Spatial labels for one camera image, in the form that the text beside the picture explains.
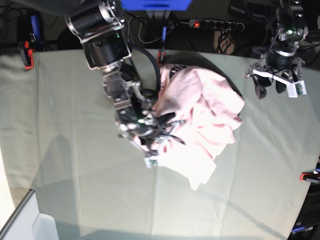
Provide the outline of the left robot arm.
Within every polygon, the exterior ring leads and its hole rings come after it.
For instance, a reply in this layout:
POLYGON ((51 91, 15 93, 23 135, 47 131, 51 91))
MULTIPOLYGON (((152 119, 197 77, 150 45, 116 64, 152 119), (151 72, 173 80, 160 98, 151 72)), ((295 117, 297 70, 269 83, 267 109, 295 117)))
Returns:
POLYGON ((260 59, 251 64, 246 73, 253 80, 257 98, 265 98, 267 88, 272 84, 275 84, 277 93, 287 92, 289 98, 306 95, 302 77, 305 62, 297 56, 300 43, 309 33, 301 1, 280 0, 272 4, 265 16, 255 16, 248 2, 243 4, 249 18, 264 24, 272 34, 268 45, 253 48, 260 59))

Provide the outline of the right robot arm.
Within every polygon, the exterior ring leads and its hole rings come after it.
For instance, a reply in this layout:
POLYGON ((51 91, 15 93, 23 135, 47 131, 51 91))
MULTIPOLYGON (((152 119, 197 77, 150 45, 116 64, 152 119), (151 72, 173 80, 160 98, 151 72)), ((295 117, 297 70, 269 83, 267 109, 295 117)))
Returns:
POLYGON ((91 70, 100 70, 103 87, 112 100, 120 135, 144 154, 148 168, 161 160, 163 146, 182 124, 175 113, 156 116, 154 104, 160 86, 146 89, 132 63, 132 47, 125 35, 123 18, 111 0, 37 0, 34 6, 63 16, 71 33, 79 39, 91 70))

